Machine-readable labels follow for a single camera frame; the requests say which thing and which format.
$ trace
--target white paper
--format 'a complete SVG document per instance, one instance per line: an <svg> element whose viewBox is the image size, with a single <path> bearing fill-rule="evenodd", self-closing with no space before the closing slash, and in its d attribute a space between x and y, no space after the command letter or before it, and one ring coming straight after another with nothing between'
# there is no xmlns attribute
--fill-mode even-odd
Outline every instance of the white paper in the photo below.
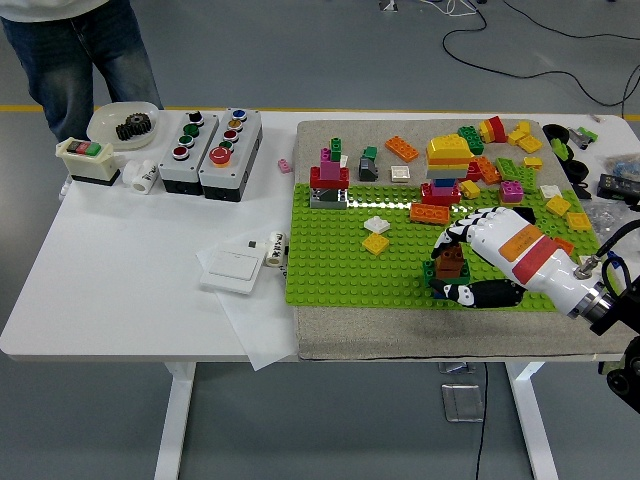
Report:
<svg viewBox="0 0 640 480"><path fill-rule="evenodd" d="M264 242L272 231L284 231L271 225L226 240L225 243L247 245ZM215 246L198 252L202 268ZM263 266L249 295L216 290L216 295L238 336L254 370L260 370L298 351L293 308L284 301L286 281L279 268Z"/></svg>

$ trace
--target table leg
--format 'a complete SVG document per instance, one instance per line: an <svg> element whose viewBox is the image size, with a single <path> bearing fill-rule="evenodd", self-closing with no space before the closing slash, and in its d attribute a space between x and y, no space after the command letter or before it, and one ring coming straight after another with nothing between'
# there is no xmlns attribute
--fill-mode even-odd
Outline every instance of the table leg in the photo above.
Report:
<svg viewBox="0 0 640 480"><path fill-rule="evenodd" d="M171 394L167 405L167 416L164 420L155 480L177 480L182 458L182 443L187 429L189 404L193 378L196 373L195 362L165 363L173 375Z"/></svg>
<svg viewBox="0 0 640 480"><path fill-rule="evenodd" d="M533 478L536 480L558 480L558 472L553 462L547 432L544 429L536 394L531 383L531 375L536 373L544 365L544 362L509 362L505 365L529 453Z"/></svg>

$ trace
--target white table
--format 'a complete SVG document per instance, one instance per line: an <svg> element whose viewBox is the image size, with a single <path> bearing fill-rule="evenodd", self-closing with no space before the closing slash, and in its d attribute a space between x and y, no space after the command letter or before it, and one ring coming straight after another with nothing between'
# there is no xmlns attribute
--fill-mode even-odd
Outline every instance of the white table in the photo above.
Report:
<svg viewBox="0 0 640 480"><path fill-rule="evenodd" d="M156 478L177 478L196 362L247 361L216 296L199 288L195 253L264 219L288 221L294 177L280 173L276 163L291 160L297 124L489 116L262 112L264 140L237 204L168 194L160 180L147 196L127 191L121 180L110 188L74 182L2 333L0 348L15 360L164 362L174 380ZM640 150L629 126L617 117L596 124L582 115L501 116L594 130L597 125L601 140L581 155L590 162L590 185L599 178L598 156ZM184 112L162 112L154 140L140 151L126 152L127 158L159 159L183 118ZM635 262L629 263L634 271ZM508 372L534 475L552 479L557 474L529 380L541 365L511 364Z"/></svg>

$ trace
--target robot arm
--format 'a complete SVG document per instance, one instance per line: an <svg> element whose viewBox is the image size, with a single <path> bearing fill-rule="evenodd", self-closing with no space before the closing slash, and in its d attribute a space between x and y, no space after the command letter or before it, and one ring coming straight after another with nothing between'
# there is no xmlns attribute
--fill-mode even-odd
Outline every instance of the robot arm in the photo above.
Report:
<svg viewBox="0 0 640 480"><path fill-rule="evenodd" d="M447 228L431 254L439 257L447 248L460 242L488 263L499 268L506 280L489 280L470 285L448 285L432 279L429 284L446 298L470 308L495 308L520 303L526 290L546 294L554 306L572 318L584 317L591 330L602 335L616 321L622 321L640 333L637 312L640 305L640 277L629 282L617 295L609 286L597 282L591 270L601 257L624 235L640 227L635 220L618 230L583 266L576 265L553 240L544 235L513 210L485 208L458 220ZM606 280L606 262L603 265ZM640 413L640 337L636 337L624 355L624 367L607 375L616 395Z"/></svg>

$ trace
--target white bowl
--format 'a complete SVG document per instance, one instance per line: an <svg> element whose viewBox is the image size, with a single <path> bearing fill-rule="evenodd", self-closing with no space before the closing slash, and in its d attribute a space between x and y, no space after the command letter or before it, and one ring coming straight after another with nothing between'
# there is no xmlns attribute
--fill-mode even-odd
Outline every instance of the white bowl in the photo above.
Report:
<svg viewBox="0 0 640 480"><path fill-rule="evenodd" d="M151 120L151 130L143 135L134 135L129 140L120 140L116 127L122 125L129 115L146 113ZM135 150L147 145L158 131L158 108L148 102L116 102L104 105L95 111L87 127L89 140L110 143L114 150Z"/></svg>

